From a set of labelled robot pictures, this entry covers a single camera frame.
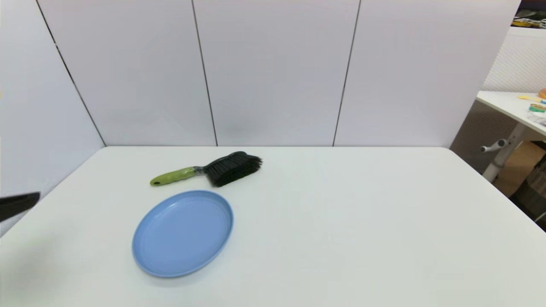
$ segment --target hand brush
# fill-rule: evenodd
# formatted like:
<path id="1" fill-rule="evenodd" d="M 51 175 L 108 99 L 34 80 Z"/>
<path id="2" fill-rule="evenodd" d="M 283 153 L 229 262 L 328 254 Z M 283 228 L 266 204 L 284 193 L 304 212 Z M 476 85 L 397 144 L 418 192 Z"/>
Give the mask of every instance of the hand brush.
<path id="1" fill-rule="evenodd" d="M 187 167 L 157 176 L 150 181 L 150 185 L 162 186 L 197 175 L 207 175 L 213 186 L 221 187 L 256 172 L 261 165 L 262 159 L 259 157 L 247 155 L 244 151 L 237 151 L 217 159 L 207 166 Z"/>

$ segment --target brush handle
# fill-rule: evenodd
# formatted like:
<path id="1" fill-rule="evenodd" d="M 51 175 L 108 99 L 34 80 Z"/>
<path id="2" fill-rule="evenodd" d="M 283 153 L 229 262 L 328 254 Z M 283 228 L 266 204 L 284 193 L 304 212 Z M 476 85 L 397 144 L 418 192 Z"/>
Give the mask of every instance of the brush handle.
<path id="1" fill-rule="evenodd" d="M 196 172 L 196 167 L 187 167 L 174 172 L 166 173 L 160 176 L 155 177 L 150 180 L 151 186 L 162 186 L 171 184 L 176 181 L 185 180 L 194 176 L 199 175 L 199 172 Z"/>

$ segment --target desk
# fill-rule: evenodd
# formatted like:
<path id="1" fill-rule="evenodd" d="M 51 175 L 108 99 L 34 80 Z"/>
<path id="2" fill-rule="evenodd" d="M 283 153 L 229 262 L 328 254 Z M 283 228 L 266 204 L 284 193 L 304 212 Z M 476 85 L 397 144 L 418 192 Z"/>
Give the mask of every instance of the desk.
<path id="1" fill-rule="evenodd" d="M 236 150 L 263 168 L 149 186 Z M 194 189 L 231 203 L 225 249 L 182 278 L 145 274 L 138 223 Z M 546 288 L 546 234 L 443 148 L 107 147 L 1 243 L 2 307 L 542 307 Z"/>
<path id="2" fill-rule="evenodd" d="M 509 144 L 498 152 L 496 157 L 483 173 L 483 176 L 490 182 L 495 180 L 510 154 L 512 154 L 514 149 L 519 145 L 523 139 L 526 129 L 530 128 L 546 138 L 546 127 L 527 119 L 527 110 L 529 109 L 529 105 L 536 102 L 519 99 L 518 96 L 522 95 L 536 97 L 537 94 L 480 91 L 476 97 L 477 101 L 488 105 L 518 121 L 518 124 L 507 138 Z"/>

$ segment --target plate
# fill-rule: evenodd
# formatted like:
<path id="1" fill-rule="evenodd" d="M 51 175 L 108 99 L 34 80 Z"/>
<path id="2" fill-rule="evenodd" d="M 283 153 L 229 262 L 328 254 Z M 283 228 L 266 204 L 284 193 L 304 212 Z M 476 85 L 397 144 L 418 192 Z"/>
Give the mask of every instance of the plate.
<path id="1" fill-rule="evenodd" d="M 133 256 L 150 275 L 193 273 L 222 251 L 233 229 L 227 200 L 209 191 L 188 191 L 155 206 L 138 225 Z"/>

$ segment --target black object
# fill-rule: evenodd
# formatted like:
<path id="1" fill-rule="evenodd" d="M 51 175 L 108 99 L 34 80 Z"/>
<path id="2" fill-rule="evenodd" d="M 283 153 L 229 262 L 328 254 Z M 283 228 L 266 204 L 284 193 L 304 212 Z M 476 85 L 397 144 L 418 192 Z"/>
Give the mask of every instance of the black object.
<path id="1" fill-rule="evenodd" d="M 221 187 L 237 179 L 255 173 L 262 165 L 262 159 L 247 155 L 244 151 L 237 151 L 229 156 L 222 157 L 201 168 L 196 172 L 203 172 L 213 186 Z"/>
<path id="2" fill-rule="evenodd" d="M 510 200 L 546 231 L 546 155 L 535 165 Z"/>
<path id="3" fill-rule="evenodd" d="M 26 211 L 40 200 L 40 192 L 0 198 L 0 222 Z"/>

